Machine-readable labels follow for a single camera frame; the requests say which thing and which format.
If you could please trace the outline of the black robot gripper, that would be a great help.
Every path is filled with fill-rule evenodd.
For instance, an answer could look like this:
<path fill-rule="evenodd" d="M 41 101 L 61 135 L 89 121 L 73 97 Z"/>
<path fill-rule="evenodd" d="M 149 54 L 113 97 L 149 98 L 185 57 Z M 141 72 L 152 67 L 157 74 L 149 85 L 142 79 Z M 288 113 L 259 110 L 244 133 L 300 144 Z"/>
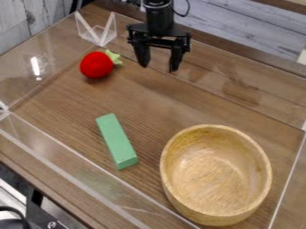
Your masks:
<path fill-rule="evenodd" d="M 172 49 L 170 72 L 176 72 L 182 63 L 184 55 L 190 51 L 192 34 L 176 28 L 176 15 L 186 17 L 176 11 L 174 3 L 144 3 L 146 22 L 128 25 L 129 43 L 140 65 L 148 67 L 152 61 L 150 47 Z"/>

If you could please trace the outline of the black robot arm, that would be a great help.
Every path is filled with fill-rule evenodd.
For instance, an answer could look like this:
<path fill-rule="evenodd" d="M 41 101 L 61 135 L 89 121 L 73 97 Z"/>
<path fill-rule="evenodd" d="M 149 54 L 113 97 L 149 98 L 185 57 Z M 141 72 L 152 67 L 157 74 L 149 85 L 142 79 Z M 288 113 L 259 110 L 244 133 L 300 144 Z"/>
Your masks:
<path fill-rule="evenodd" d="M 178 13 L 174 0 L 144 0 L 146 10 L 146 23 L 128 25 L 129 43 L 134 48 L 137 59 L 142 67 L 148 67 L 152 61 L 152 47 L 172 50 L 169 71 L 176 72 L 182 63 L 184 55 L 192 49 L 192 33 L 176 26 L 176 15 L 186 17 L 186 13 Z"/>

